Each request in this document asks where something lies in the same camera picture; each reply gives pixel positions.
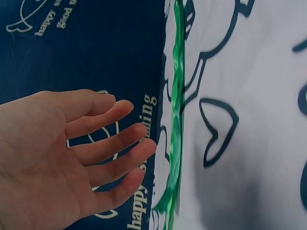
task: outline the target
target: green plastic strip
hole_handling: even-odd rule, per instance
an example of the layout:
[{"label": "green plastic strip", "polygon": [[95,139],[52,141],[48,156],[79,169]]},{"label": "green plastic strip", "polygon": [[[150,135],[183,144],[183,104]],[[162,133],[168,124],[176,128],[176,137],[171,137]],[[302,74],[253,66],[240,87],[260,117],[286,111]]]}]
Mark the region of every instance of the green plastic strip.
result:
[{"label": "green plastic strip", "polygon": [[174,224],[174,211],[177,201],[181,175],[182,153],[182,116],[180,109],[183,104],[184,86],[184,8],[182,0],[175,0],[176,40],[173,49],[174,82],[172,86],[172,131],[169,150],[170,173],[167,178],[166,189],[161,200],[154,208],[160,214],[165,213],[164,230],[172,230]]}]

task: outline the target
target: white printed fabric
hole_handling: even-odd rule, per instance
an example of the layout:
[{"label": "white printed fabric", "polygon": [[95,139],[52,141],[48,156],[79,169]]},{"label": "white printed fabric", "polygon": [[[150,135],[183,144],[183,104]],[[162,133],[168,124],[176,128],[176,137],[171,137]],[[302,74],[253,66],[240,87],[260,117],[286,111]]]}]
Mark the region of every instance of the white printed fabric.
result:
[{"label": "white printed fabric", "polygon": [[[187,0],[174,230],[307,229],[307,1]],[[174,0],[152,206],[169,173]],[[151,214],[150,229],[164,216]]]}]

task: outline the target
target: palm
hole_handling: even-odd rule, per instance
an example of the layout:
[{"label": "palm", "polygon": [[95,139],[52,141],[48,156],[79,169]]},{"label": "palm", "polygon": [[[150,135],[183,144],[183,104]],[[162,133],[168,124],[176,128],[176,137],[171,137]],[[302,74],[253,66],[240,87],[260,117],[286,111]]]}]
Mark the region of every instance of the palm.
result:
[{"label": "palm", "polygon": [[[5,133],[0,139],[4,152],[0,183],[3,181],[2,197],[6,198],[0,198],[0,204],[10,206],[2,218],[0,208],[0,220],[11,229],[60,230],[80,218],[119,206],[142,181],[143,172],[134,168],[155,151],[155,144],[145,140],[116,161],[95,166],[141,139],[146,129],[135,124],[96,143],[67,148],[67,139],[114,123],[126,116],[132,105],[127,101],[114,105],[109,96],[90,91],[62,96],[60,101],[55,93],[37,94],[0,107],[0,119],[9,120],[0,128],[0,133]],[[92,191],[92,187],[126,173],[113,190]]]}]

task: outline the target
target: navy printed fabric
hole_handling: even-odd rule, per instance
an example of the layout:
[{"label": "navy printed fabric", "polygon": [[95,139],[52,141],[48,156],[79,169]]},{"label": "navy printed fabric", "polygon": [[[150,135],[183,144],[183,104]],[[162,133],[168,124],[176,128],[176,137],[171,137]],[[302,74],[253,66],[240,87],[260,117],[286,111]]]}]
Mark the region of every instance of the navy printed fabric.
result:
[{"label": "navy printed fabric", "polygon": [[[111,93],[132,101],[134,111],[68,145],[98,141],[135,122],[144,122],[156,140],[163,33],[164,0],[0,0],[0,103],[41,90]],[[134,197],[68,229],[148,229],[154,157],[143,168],[146,176]]]}]

